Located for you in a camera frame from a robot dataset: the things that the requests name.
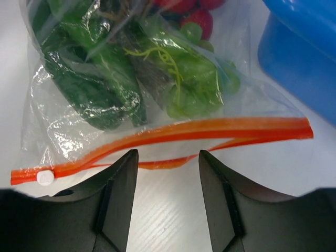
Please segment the clear zip top bag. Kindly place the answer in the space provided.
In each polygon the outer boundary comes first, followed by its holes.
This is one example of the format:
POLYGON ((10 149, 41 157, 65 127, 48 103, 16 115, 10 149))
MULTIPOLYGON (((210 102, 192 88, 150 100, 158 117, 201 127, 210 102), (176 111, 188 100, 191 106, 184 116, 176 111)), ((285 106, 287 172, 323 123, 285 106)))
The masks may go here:
POLYGON ((29 34, 28 59, 31 80, 24 108, 20 159, 10 174, 10 184, 37 181, 39 174, 54 178, 108 166, 130 149, 141 153, 140 167, 147 170, 175 169, 197 157, 199 150, 217 151, 251 144, 313 138, 307 117, 271 85, 249 74, 249 1, 226 1, 211 11, 214 64, 234 63, 240 89, 224 95, 224 104, 214 113, 198 118, 171 118, 165 109, 173 79, 145 59, 147 48, 142 23, 166 23, 154 1, 127 1, 127 16, 119 24, 121 43, 135 70, 145 103, 147 122, 135 127, 125 119, 114 130, 99 130, 86 122, 58 90, 44 68, 35 46, 27 12, 20 10, 29 34))

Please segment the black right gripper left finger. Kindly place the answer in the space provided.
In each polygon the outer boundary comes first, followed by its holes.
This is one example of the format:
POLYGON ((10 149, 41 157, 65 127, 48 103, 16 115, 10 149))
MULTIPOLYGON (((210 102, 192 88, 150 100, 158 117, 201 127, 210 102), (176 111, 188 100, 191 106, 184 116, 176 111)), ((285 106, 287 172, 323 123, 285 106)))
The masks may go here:
POLYGON ((1 190, 1 251, 125 251, 138 152, 54 196, 1 190))

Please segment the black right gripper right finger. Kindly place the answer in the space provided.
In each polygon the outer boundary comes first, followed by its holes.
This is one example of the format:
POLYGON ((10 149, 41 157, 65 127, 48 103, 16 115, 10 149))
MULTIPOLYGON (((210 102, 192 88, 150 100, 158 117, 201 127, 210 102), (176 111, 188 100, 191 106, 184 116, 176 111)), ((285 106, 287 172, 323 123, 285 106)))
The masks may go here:
POLYGON ((199 175, 213 251, 335 251, 335 189, 299 197, 262 186, 202 150, 199 175))

